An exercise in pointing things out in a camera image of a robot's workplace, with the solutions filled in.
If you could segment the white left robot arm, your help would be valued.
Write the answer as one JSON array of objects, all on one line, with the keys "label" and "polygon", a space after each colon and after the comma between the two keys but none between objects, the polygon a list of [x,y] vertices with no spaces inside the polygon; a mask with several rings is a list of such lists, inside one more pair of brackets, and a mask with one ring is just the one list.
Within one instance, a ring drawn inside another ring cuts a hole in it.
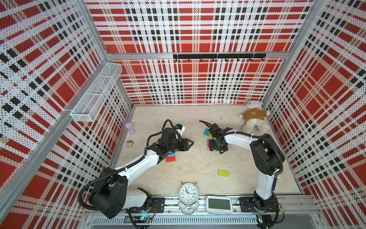
[{"label": "white left robot arm", "polygon": [[132,190],[129,186],[144,172],[163,162],[169,154],[188,151],[194,144],[183,138],[185,127],[181,124],[163,126],[160,132],[148,137],[158,136],[153,144],[147,140],[144,152],[122,167],[105,168],[99,177],[86,184],[78,193],[78,203],[87,210],[99,211],[109,219],[123,210],[133,208],[147,212],[152,207],[152,195],[143,188]]}]

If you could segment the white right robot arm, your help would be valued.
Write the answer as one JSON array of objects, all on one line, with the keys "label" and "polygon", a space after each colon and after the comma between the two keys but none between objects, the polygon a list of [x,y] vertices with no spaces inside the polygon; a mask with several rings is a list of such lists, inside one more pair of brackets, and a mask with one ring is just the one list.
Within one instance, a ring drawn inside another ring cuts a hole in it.
[{"label": "white right robot arm", "polygon": [[285,156],[269,134],[256,136],[233,130],[221,129],[217,124],[210,124],[201,120],[212,136],[209,143],[210,151],[223,154],[229,145],[236,145],[250,150],[256,168],[259,170],[259,180],[254,192],[254,208],[258,212],[266,212],[275,202],[275,186],[278,176],[283,172]]}]

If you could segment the teal triangle block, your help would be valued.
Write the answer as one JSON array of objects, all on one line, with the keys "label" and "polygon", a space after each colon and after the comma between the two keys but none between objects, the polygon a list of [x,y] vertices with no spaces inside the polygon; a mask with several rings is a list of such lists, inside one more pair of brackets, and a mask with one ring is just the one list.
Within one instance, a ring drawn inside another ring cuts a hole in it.
[{"label": "teal triangle block", "polygon": [[208,131],[207,129],[205,129],[205,131],[204,131],[204,135],[206,135],[206,136],[210,136],[210,133],[209,133],[209,131]]}]

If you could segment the red block front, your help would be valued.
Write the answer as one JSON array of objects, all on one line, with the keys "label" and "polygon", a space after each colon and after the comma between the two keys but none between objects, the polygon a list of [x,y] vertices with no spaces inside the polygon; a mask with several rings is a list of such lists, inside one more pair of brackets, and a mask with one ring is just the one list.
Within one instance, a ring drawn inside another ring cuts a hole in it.
[{"label": "red block front", "polygon": [[176,157],[175,156],[170,156],[166,158],[166,162],[175,162],[176,161]]}]

